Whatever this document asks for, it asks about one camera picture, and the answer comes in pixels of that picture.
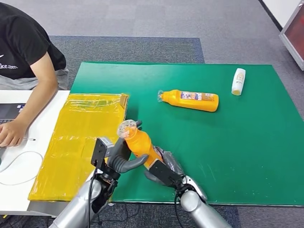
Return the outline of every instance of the dark carpet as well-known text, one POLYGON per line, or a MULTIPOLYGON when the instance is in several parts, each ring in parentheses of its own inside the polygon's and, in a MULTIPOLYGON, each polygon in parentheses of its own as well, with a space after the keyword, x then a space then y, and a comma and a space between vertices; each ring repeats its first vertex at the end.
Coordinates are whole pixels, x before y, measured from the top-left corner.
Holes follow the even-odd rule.
POLYGON ((71 88, 81 61, 204 63, 199 38, 51 36, 66 58, 71 88))
MULTIPOLYGON (((204 63, 198 38, 66 37, 51 41, 66 58, 69 87, 81 61, 204 63)), ((215 207, 233 228, 241 228, 237 207, 215 207)), ((189 215, 178 206, 184 228, 195 227, 189 215)), ((12 216, 0 218, 0 228, 47 228, 50 217, 12 216)), ((93 228, 180 228, 173 205, 116 204, 108 206, 93 228)))

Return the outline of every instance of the small white bottle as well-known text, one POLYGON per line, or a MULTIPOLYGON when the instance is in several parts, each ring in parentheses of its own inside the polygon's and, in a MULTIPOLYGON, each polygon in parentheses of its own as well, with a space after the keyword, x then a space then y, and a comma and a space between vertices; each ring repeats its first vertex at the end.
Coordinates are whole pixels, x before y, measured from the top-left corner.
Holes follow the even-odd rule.
POLYGON ((244 69, 238 68, 233 78, 232 94, 239 96, 243 90, 244 82, 245 81, 246 71, 244 69))

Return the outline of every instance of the green mat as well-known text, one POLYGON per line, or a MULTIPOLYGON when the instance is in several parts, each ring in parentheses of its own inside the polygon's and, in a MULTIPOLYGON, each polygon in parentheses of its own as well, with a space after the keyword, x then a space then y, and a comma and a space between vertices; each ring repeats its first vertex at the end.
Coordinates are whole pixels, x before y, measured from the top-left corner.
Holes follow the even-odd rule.
MULTIPOLYGON (((304 205, 303 121, 272 66, 83 62, 71 93, 130 94, 127 118, 143 120, 210 203, 304 205), (231 94, 238 67, 246 70, 241 96, 231 94), (208 113, 158 103, 160 89, 215 93, 220 105, 208 113)), ((173 197, 143 167, 121 175, 112 200, 173 197)))

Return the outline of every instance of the yellow plastic bag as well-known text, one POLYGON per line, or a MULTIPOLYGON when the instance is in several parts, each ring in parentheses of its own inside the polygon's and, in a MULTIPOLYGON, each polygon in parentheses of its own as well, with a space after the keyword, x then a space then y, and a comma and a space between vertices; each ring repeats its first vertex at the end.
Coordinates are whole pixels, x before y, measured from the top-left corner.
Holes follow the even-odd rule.
POLYGON ((72 200, 94 169, 97 137, 118 140, 127 95, 71 94, 59 114, 29 200, 72 200))

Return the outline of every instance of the person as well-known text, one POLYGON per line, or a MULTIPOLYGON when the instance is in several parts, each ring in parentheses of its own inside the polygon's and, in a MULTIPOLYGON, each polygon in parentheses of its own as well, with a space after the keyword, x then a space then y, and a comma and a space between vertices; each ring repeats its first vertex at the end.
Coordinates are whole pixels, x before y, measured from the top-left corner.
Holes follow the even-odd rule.
POLYGON ((0 90, 33 90, 16 119, 0 125, 0 147, 17 146, 57 89, 66 90, 66 58, 33 18, 0 3, 0 90))

